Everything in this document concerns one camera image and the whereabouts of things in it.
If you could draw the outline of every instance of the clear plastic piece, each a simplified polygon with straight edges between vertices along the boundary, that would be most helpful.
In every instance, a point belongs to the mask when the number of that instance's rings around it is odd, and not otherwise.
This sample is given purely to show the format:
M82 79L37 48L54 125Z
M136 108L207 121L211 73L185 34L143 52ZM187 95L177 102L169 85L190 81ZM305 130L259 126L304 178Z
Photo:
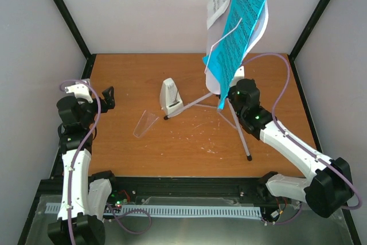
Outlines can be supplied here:
M137 138L141 138L148 131L148 129L158 120L158 116L144 110L136 128L134 129L133 135Z

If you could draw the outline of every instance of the white wall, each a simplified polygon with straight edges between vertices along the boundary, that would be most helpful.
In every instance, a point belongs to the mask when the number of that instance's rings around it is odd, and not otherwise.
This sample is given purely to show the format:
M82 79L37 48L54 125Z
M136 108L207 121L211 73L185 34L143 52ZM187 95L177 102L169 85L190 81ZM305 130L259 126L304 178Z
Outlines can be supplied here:
M0 237L17 244L58 137L58 84L85 59L52 0L0 0Z
M64 0L93 53L205 52L206 0ZM269 0L253 52L290 53L319 0Z
M296 59L323 152L349 162L365 202L366 15L366 0L331 0ZM362 244L367 244L366 203L352 215Z

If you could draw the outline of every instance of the tripod leg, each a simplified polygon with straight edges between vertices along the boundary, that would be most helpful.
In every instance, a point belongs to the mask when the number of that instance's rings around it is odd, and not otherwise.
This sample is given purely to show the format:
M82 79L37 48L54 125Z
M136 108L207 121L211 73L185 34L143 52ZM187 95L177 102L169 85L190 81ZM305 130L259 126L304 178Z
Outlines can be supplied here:
M252 161L250 151L248 150L248 147L247 147L247 144L246 144L246 141L245 141L245 137L243 136L243 133L242 133L242 129L241 129L241 126L240 126L240 123L239 123L239 119L237 118L235 110L233 109L233 106L231 105L231 103L229 102L228 99L227 99L227 103L228 103L229 109L231 109L233 119L235 120L237 131L239 132L239 136L241 138L243 148L245 149L245 152L246 152L247 160Z
M201 98L199 98L199 99L197 99L197 100L193 101L192 103L189 103L189 104L185 105L184 107L182 107L182 108L180 108L180 109L178 109L178 110L176 110L176 111L172 112L170 115L166 115L166 116L164 117L164 119L165 119L165 120L168 120L169 118L171 118L171 117L173 117L173 116L176 116L177 114L179 114L179 113L183 112L184 110L186 110L186 109L190 108L190 107L191 107L191 106L193 106L194 104L197 104L197 103L201 102L202 100L205 100L206 98L208 98L208 97L210 97L210 96L212 96L212 95L213 95L213 93L211 93L211 92L210 92L210 93L206 94L205 96L203 96L203 97L201 97Z

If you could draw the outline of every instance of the black metal frame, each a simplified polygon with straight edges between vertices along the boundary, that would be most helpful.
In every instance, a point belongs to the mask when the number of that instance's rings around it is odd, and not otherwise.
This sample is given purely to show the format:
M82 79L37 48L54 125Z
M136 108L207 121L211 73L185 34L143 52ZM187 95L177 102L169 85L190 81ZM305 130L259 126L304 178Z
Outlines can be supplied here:
M58 7L62 17L64 18L66 24L68 25L71 33L73 34L80 50L85 56L87 63L84 68L82 78L89 78L91 76L93 65L95 63L96 54L91 54L85 44L70 12L68 11L63 0L54 0L56 6ZM299 76L295 66L295 60L300 50L307 41L309 35L311 34L313 28L320 19L325 8L329 4L330 0L320 0L317 4L314 12L312 13L308 23L303 29L300 37L298 38L293 50L288 55L292 72L297 84L297 88L300 94L300 98L305 110L307 120L310 125L311 133L314 138L317 150L321 151L321 145L317 137L316 129L312 121L311 113L307 105L306 97L303 93L302 85L299 80ZM50 179L42 180L40 186L38 187L36 196L34 198L32 207L29 211L29 215L25 226L22 231L21 238L18 245L25 244L26 238L33 221L35 211L41 195L55 195L61 194L62 192L62 172L63 165L61 161L61 155L58 152L57 157L50 175ZM125 188L132 194L134 190L136 195L133 196L133 200L149 197L149 196L190 196L190 197L234 197L238 198L242 203L247 202L246 200L251 200L251 202L256 203L256 197L239 197L241 190L246 190L247 186L251 186L255 183L258 178L124 178L117 177L118 182L124 185ZM349 211L343 210L343 214L348 225L349 232L351 234L354 244L361 244L358 237L357 230L354 226L352 216Z

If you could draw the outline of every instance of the wooden table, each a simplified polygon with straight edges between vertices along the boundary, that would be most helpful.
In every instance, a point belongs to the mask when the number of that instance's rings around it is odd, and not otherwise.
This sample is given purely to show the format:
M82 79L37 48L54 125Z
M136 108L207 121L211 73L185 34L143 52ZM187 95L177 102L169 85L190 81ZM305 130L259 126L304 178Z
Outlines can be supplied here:
M101 115L98 135L93 142L90 174L112 170L117 176L261 177L269 171L277 171L301 176L280 153L245 133L253 157L253 161L247 161L237 131L215 109L192 107L163 120L159 93L166 78L173 78L184 104L208 93L205 67L201 62L203 56L97 56L91 83L99 94L113 85L116 107ZM271 56L259 58L245 68L246 77L256 80L261 105L267 110L271 110L283 88L286 74L283 62ZM217 98L212 96L205 104L215 106ZM143 137L136 138L132 133L144 110L160 118ZM223 113L233 121L228 107ZM293 76L276 115L294 134L314 146Z

